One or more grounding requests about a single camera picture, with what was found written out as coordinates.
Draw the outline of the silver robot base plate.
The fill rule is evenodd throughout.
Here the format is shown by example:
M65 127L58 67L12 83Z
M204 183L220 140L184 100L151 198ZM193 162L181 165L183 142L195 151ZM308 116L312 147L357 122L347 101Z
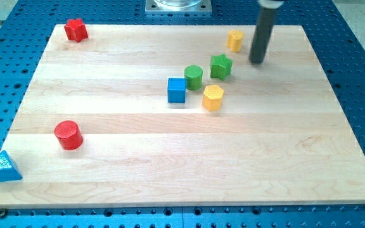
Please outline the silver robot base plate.
M211 0L146 0L146 14L211 14Z

